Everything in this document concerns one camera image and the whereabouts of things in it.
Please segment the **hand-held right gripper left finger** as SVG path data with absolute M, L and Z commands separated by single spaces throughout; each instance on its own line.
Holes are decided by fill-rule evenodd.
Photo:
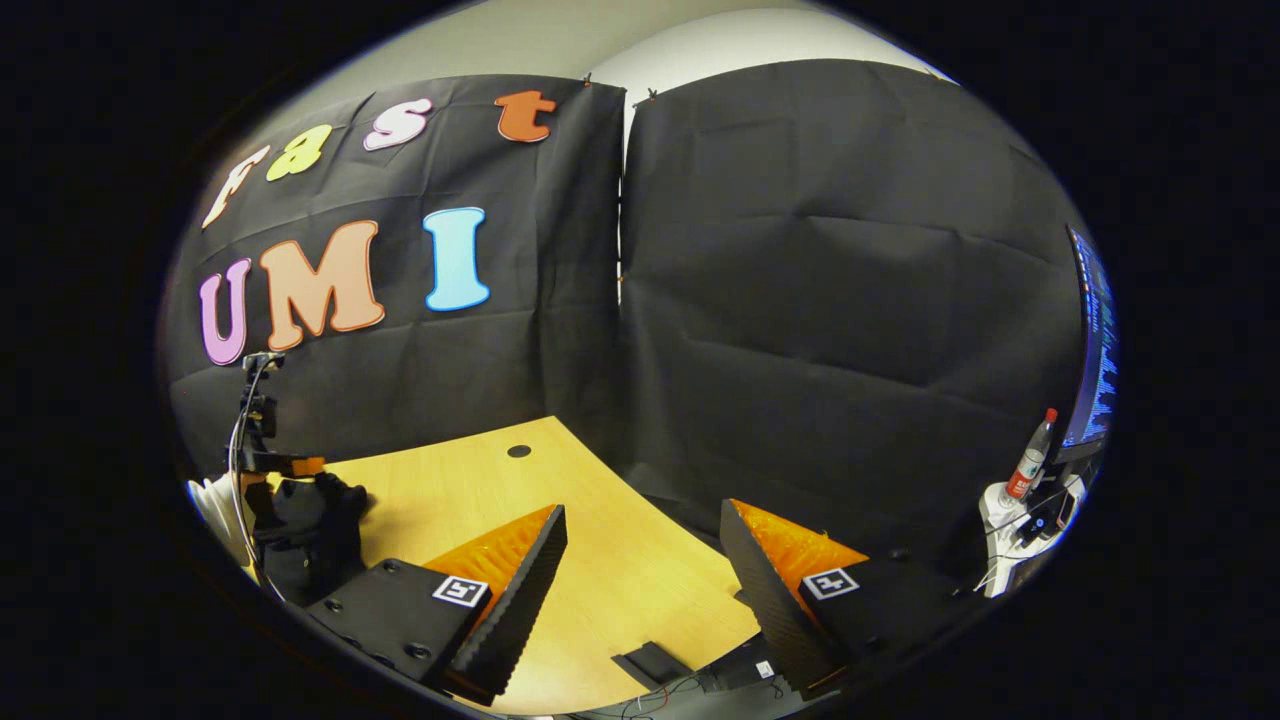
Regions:
M 548 505 L 424 565 L 375 562 L 305 612 L 390 671 L 476 705 L 504 694 L 568 543 Z

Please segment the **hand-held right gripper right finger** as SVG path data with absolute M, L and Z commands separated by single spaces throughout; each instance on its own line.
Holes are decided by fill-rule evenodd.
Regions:
M 774 670 L 804 700 L 887 682 L 986 614 L 973 579 L 897 538 L 847 544 L 727 498 L 719 542 Z

